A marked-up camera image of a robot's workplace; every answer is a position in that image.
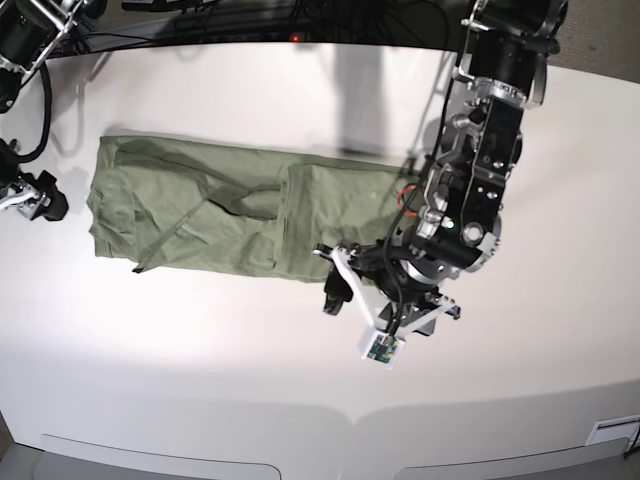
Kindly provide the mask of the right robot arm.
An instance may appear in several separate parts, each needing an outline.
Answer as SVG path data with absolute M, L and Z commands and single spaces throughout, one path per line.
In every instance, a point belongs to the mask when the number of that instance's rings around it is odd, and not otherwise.
M 43 125 L 38 145 L 20 153 L 16 141 L 1 142 L 1 209 L 15 209 L 26 219 L 58 222 L 66 216 L 66 196 L 57 179 L 44 170 L 34 176 L 22 166 L 44 152 L 52 122 L 53 90 L 46 60 L 76 28 L 85 1 L 3 1 L 1 3 L 1 112 L 16 103 L 26 84 L 38 74 L 44 98 Z

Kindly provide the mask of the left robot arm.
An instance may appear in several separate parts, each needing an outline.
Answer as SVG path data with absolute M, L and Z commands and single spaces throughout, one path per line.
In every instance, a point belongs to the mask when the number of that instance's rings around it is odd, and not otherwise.
M 470 98 L 455 114 L 443 114 L 432 152 L 418 180 L 400 199 L 401 211 L 419 210 L 412 224 L 393 222 L 369 245 L 317 246 L 331 264 L 324 310 L 339 313 L 364 280 L 387 298 L 374 326 L 387 338 L 415 332 L 459 307 L 440 284 L 479 270 L 500 244 L 500 211 L 507 180 L 522 151 L 524 112 L 545 98 L 548 59 L 560 46 L 564 1 L 474 1 L 464 30 L 452 84 Z

